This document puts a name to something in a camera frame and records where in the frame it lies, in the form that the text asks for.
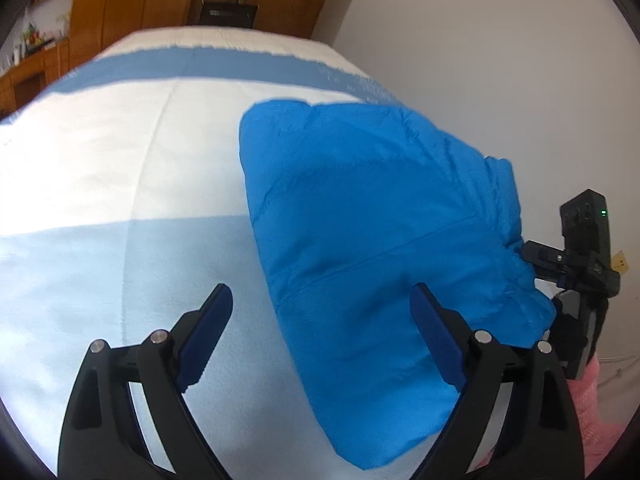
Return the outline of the pink sleeve forearm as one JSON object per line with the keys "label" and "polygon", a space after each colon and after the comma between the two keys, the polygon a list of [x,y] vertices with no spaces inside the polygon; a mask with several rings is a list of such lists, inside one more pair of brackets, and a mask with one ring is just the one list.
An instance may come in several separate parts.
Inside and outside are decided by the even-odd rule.
{"label": "pink sleeve forearm", "polygon": [[623,426],[609,424],[600,416],[597,388],[599,373],[600,362],[597,356],[593,356],[585,368],[584,376],[568,382],[582,435],[586,476],[602,463],[624,432]]}

